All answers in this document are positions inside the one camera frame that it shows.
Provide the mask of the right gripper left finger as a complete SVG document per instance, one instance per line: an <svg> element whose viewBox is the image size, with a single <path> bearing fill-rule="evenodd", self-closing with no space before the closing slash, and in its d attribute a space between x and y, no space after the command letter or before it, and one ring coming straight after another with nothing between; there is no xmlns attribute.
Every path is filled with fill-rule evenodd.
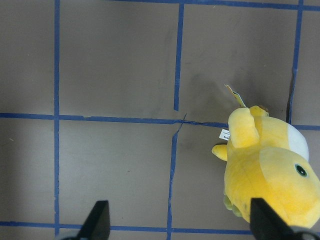
<svg viewBox="0 0 320 240"><path fill-rule="evenodd" d="M57 240L108 240L111 233L108 200L98 200L79 231L59 234Z"/></svg>

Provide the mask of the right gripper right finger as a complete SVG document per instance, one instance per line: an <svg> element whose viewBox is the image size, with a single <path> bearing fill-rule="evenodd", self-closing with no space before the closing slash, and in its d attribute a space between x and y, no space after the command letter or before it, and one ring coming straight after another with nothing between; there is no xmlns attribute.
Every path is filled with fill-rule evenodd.
<svg viewBox="0 0 320 240"><path fill-rule="evenodd" d="M256 240L318 240L320 235L300 226L289 226L263 198L250 202L250 231Z"/></svg>

